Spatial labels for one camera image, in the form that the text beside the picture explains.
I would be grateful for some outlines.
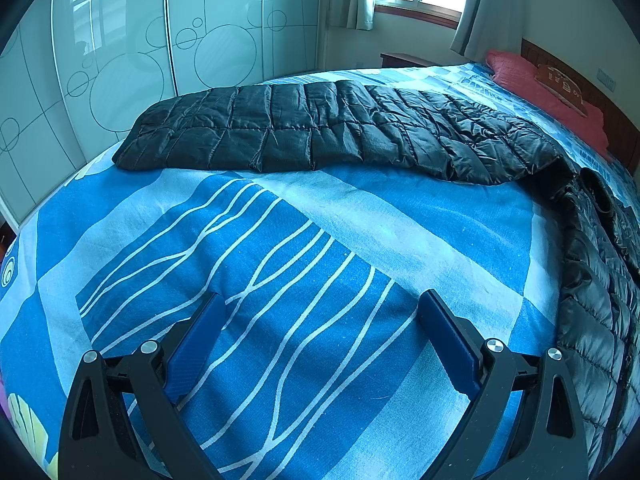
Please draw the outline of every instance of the silver screw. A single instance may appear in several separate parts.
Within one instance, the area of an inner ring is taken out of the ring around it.
[[[155,341],[145,341],[140,347],[140,351],[143,354],[152,354],[156,350],[158,350],[158,343],[156,343]]]
[[[85,363],[93,363],[97,358],[98,358],[98,352],[96,352],[95,350],[89,350],[82,357],[82,361],[84,361]]]
[[[489,341],[486,342],[486,347],[491,350],[491,352],[496,352],[497,354],[504,350],[504,345],[499,339],[489,339]]]
[[[546,351],[546,354],[551,357],[554,361],[559,361],[560,359],[562,359],[562,352],[559,351],[557,348],[550,348],[549,350]]]

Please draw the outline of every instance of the blue bedsheet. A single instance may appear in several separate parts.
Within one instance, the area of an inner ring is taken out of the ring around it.
[[[525,116],[636,207],[606,162],[477,66],[277,82],[337,78],[450,92]],[[81,355],[162,337],[206,290],[226,299],[227,322],[178,408],[230,479],[419,478],[468,405],[415,320],[427,288],[515,351],[540,354],[554,340],[558,222],[517,183],[361,166],[127,173],[113,166],[114,150],[36,213],[0,270],[0,369],[14,425],[52,475]]]

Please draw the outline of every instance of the black puffer jacket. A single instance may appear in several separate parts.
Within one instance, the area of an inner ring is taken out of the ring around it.
[[[592,476],[640,415],[638,222],[537,126],[442,94],[352,81],[219,88],[153,105],[114,155],[126,170],[393,164],[476,184],[527,179],[564,220],[557,345]]]

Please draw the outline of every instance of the yellow shell print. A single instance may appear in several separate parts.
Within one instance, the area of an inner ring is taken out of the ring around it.
[[[45,431],[34,411],[21,396],[9,395],[7,399],[15,432],[27,448],[33,459],[53,480],[58,480],[58,454],[50,463],[45,459],[49,435]]]

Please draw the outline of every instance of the headboard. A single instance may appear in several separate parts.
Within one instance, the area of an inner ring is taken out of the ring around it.
[[[622,113],[620,108],[587,78],[527,40],[522,40],[522,57],[535,66],[541,64],[553,66],[575,81],[582,91],[584,100],[597,106],[604,114],[604,131],[609,138],[609,151],[628,169],[629,173],[634,174],[640,160],[640,130]]]

